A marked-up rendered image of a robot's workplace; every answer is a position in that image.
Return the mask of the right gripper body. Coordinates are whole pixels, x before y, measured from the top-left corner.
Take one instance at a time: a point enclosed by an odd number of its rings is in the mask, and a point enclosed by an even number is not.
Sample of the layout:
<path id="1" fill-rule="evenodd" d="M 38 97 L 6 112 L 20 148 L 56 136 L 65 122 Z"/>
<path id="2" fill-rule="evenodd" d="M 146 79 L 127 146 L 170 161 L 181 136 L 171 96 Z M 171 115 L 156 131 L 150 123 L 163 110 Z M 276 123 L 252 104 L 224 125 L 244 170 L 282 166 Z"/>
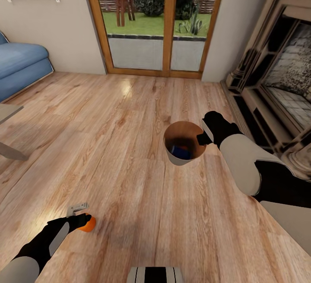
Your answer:
<path id="1" fill-rule="evenodd" d="M 199 145 L 202 146 L 213 143 L 213 141 L 205 133 L 197 135 L 197 140 Z"/>

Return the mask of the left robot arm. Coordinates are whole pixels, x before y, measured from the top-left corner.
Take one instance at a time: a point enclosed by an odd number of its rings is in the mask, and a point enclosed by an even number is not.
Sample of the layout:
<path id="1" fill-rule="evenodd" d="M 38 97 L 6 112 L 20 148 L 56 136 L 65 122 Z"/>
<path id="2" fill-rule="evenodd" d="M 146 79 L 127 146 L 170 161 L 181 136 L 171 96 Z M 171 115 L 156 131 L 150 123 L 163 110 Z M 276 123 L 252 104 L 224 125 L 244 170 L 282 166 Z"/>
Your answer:
<path id="1" fill-rule="evenodd" d="M 0 283 L 35 283 L 68 233 L 91 220 L 90 214 L 75 214 L 87 208 L 89 204 L 86 202 L 76 204 L 67 208 L 66 217 L 48 221 L 43 230 L 0 271 Z"/>

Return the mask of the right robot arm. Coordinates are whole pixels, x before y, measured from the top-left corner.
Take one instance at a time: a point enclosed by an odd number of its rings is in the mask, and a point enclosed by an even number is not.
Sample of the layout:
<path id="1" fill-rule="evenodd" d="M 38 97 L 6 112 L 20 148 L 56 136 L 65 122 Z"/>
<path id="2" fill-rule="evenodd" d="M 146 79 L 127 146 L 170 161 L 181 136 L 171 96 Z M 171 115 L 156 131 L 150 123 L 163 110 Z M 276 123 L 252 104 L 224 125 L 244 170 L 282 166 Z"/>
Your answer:
<path id="1" fill-rule="evenodd" d="M 205 133 L 197 135 L 199 145 L 217 145 L 237 188 L 253 196 L 311 256 L 311 183 L 297 178 L 221 113 L 208 112 L 201 123 Z"/>

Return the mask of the robot trunk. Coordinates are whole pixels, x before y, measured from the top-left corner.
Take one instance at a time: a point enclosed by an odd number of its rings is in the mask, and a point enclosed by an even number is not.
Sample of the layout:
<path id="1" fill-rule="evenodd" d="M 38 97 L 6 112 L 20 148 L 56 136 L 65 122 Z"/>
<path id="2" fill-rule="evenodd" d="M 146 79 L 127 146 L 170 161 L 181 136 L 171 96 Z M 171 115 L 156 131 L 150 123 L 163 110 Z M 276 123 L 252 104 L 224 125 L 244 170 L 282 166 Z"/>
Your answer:
<path id="1" fill-rule="evenodd" d="M 127 283 L 184 283 L 179 267 L 132 267 Z"/>

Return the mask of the trash can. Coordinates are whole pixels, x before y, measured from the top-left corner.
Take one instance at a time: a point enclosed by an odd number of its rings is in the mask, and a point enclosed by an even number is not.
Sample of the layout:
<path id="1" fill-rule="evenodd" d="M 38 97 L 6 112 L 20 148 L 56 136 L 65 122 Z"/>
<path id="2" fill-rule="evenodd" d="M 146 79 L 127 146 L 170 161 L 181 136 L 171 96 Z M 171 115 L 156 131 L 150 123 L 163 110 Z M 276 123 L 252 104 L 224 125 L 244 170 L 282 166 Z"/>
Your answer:
<path id="1" fill-rule="evenodd" d="M 165 133 L 163 135 L 163 141 L 169 160 L 174 165 L 182 166 L 199 158 L 207 148 L 207 145 L 199 145 L 197 140 L 197 135 L 203 133 L 203 129 L 189 121 L 177 121 L 169 125 L 167 129 L 165 129 Z M 181 146 L 187 146 L 188 150 L 184 148 L 182 149 L 191 154 L 190 160 L 181 160 L 174 157 L 169 152 L 172 145 L 178 146 L 179 148 L 181 148 Z"/>

